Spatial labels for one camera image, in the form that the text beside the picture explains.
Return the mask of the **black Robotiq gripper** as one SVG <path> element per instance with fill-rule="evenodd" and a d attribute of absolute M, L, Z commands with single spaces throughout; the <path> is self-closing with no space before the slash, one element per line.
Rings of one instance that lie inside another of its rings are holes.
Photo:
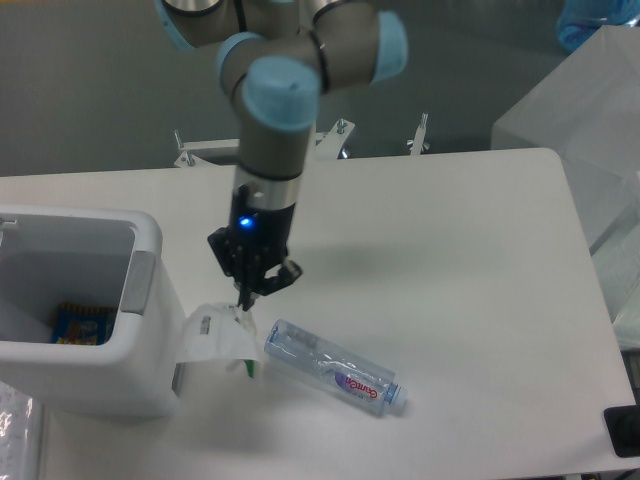
<path fill-rule="evenodd" d="M 220 268 L 234 280 L 238 305 L 249 311 L 253 294 L 269 296 L 286 289 L 303 274 L 288 258 L 287 241 L 295 205 L 268 210 L 251 205 L 255 189 L 248 184 L 232 195 L 229 225 L 214 231 L 207 241 Z"/>

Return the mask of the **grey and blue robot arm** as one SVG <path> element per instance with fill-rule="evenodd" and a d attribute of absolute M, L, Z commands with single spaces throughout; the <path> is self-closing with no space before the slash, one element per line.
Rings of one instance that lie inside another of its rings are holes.
<path fill-rule="evenodd" d="M 249 310 L 302 273 L 287 241 L 323 95 L 399 75 L 401 18 L 366 1 L 159 1 L 184 50 L 217 45 L 220 88 L 239 125 L 228 224 L 208 242 Z"/>

